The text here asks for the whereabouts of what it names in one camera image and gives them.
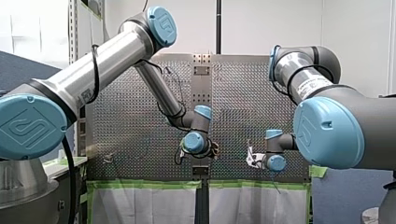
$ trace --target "white wall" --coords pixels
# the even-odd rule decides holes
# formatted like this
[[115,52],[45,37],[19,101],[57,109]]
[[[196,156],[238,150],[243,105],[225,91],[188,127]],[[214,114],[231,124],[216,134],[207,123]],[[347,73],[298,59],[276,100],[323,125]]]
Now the white wall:
[[222,2],[224,54],[268,55],[277,44],[282,47],[320,44],[322,1]]
[[391,0],[325,0],[323,46],[342,65],[341,82],[377,97],[389,92]]
[[[120,24],[139,13],[145,0],[106,0],[110,37]],[[177,42],[162,52],[216,51],[216,0],[150,0],[166,7],[177,23]],[[226,0],[222,4],[222,53],[268,54],[275,44],[320,44],[322,2],[318,0]]]
[[68,0],[0,0],[0,50],[64,68]]
[[[143,9],[146,0],[106,0],[105,25],[112,37],[123,21]],[[216,1],[214,0],[149,0],[148,7],[166,7],[177,23],[177,42],[161,52],[207,53],[215,51]]]

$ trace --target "perforated metal panel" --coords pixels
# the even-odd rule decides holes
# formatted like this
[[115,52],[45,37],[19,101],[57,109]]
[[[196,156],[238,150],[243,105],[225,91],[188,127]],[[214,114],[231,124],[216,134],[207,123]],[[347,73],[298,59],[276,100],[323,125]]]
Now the perforated metal panel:
[[[190,108],[192,55],[160,55],[154,62],[179,74]],[[252,140],[255,152],[263,152],[266,129],[291,132],[293,105],[273,90],[267,63],[263,56],[211,57],[211,138],[221,149],[210,167],[212,179],[271,179],[272,174],[246,164],[247,140]],[[177,77],[165,72],[165,79],[181,100]],[[101,92],[87,111],[87,122],[88,151],[95,155],[89,179],[192,179],[191,161],[184,160],[182,166],[174,163],[182,135],[164,123],[149,88],[133,68]],[[276,181],[308,181],[308,165],[300,154],[287,152],[286,158],[287,170]]]
[[297,151],[287,151],[287,168],[279,175],[248,167],[247,141],[254,152],[265,150],[265,130],[292,132],[294,105],[279,94],[268,80],[268,57],[212,57],[212,138],[220,144],[221,156],[212,162],[212,179],[264,179],[307,182],[308,165]]
[[[176,74],[180,77],[183,100],[190,108],[190,55],[154,58],[177,99],[181,100]],[[89,179],[154,179],[190,180],[191,163],[174,163],[174,155],[182,138],[180,131],[165,124],[155,98],[134,68],[130,68],[105,88],[92,115],[95,156],[90,160]]]

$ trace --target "light blue joint cap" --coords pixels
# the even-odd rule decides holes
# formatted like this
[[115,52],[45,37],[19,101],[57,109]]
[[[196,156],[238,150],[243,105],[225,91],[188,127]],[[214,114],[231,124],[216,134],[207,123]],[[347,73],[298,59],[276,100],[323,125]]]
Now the light blue joint cap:
[[188,133],[184,137],[183,147],[190,153],[200,153],[204,149],[204,146],[204,138],[196,132]]
[[212,108],[206,105],[197,105],[194,111],[207,119],[212,119]]
[[326,97],[302,101],[293,129],[301,154],[315,165],[333,169],[355,167],[363,157],[364,136],[353,114]]
[[285,158],[283,158],[283,156],[274,155],[270,157],[267,161],[267,168],[270,171],[281,172],[285,169],[285,167],[286,167],[286,160]]
[[177,28],[172,15],[164,7],[149,7],[148,27],[158,43],[167,48],[177,39]]
[[275,138],[275,137],[278,137],[278,136],[280,136],[282,134],[283,134],[282,130],[279,130],[279,129],[268,129],[267,131],[265,131],[265,139]]
[[0,158],[29,160],[55,149],[67,130],[66,115],[50,99],[33,94],[0,98]]

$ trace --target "logo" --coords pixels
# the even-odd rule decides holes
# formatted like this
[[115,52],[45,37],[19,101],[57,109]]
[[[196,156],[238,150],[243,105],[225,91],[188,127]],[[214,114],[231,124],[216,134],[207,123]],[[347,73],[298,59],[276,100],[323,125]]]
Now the logo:
[[312,132],[314,132],[315,129],[315,126],[309,121],[309,119],[307,117],[303,117],[301,120],[301,127],[298,132],[298,138],[306,147],[311,145]]
[[32,149],[53,133],[55,126],[39,111],[31,108],[2,124],[0,131],[18,145]]
[[161,15],[159,21],[161,28],[168,32],[169,35],[171,35],[175,31],[174,27],[172,26],[171,19],[169,18],[169,15],[167,13]]

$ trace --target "white fabric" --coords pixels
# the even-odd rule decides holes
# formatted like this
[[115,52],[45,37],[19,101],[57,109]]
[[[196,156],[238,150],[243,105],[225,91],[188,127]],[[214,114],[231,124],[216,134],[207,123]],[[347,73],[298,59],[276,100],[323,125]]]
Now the white fabric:
[[264,188],[211,189],[211,224],[305,224],[307,191]]
[[93,224],[194,224],[196,189],[96,189]]

